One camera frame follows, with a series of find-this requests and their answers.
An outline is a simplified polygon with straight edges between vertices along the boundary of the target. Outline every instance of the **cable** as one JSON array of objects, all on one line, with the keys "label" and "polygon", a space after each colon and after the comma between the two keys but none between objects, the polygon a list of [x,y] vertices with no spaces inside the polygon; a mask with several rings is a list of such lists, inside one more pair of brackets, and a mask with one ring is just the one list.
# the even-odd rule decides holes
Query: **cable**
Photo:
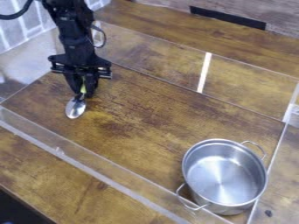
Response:
[{"label": "cable", "polygon": [[23,6],[23,9],[20,11],[17,11],[15,14],[11,14],[11,15],[1,15],[0,14],[0,19],[11,20],[11,19],[19,18],[29,10],[32,2],[33,2],[33,0],[27,0],[25,4]]},{"label": "cable", "polygon": [[99,27],[96,27],[93,24],[91,25],[91,28],[92,28],[93,30],[96,30],[97,32],[101,32],[101,33],[103,33],[104,40],[103,40],[103,44],[101,44],[101,45],[93,45],[91,39],[88,39],[88,42],[89,42],[96,48],[101,48],[101,47],[104,47],[104,45],[107,44],[107,40],[108,40],[108,39],[107,39],[107,34],[105,34],[104,31],[103,31]]}]

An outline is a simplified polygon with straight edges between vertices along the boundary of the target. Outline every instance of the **pot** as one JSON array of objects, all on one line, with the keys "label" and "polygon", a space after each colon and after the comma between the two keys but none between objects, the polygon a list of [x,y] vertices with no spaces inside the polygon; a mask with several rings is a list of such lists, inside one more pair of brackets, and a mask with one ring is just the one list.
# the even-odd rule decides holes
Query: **pot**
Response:
[{"label": "pot", "polygon": [[[244,144],[254,144],[263,157]],[[262,160],[267,154],[250,141],[236,143],[226,139],[211,139],[196,143],[182,161],[186,183],[176,190],[180,202],[192,211],[206,207],[215,214],[232,215],[247,210],[267,188],[267,169]],[[199,206],[190,206],[180,197],[188,186]]]}]

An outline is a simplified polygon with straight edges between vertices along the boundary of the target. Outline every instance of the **white tile wall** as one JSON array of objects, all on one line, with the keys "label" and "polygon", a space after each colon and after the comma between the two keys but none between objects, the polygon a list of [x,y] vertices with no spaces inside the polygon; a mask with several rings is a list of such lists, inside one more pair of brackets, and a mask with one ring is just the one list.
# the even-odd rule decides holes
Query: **white tile wall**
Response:
[{"label": "white tile wall", "polygon": [[[101,8],[111,0],[85,0],[92,10]],[[0,14],[12,14],[24,6],[25,0],[0,0]],[[31,9],[16,20],[0,20],[0,53],[55,27],[41,3],[35,1]]]}]

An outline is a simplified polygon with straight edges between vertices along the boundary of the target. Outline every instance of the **metal spoon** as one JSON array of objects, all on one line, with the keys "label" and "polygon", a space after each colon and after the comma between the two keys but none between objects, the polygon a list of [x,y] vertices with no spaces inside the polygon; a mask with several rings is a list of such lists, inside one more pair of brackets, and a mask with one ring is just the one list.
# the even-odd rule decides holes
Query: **metal spoon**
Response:
[{"label": "metal spoon", "polygon": [[85,107],[85,95],[79,94],[77,96],[72,97],[65,107],[67,117],[69,119],[76,119],[77,117],[80,117],[85,111]]}]

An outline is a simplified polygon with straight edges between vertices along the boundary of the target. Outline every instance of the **wall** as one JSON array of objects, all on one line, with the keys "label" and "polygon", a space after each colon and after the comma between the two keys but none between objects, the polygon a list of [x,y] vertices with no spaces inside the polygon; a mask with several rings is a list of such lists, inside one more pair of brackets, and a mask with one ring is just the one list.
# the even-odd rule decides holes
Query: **wall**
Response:
[{"label": "wall", "polygon": [[[0,14],[12,14],[24,6],[25,0],[0,0]],[[85,0],[95,10],[109,3],[109,0]],[[15,20],[0,20],[0,53],[7,52],[40,33],[55,27],[48,12],[40,2],[33,1],[31,9]]]},{"label": "wall", "polygon": [[190,11],[190,5],[220,11],[267,23],[266,29],[299,38],[298,0],[133,0],[143,4],[162,5]]}]

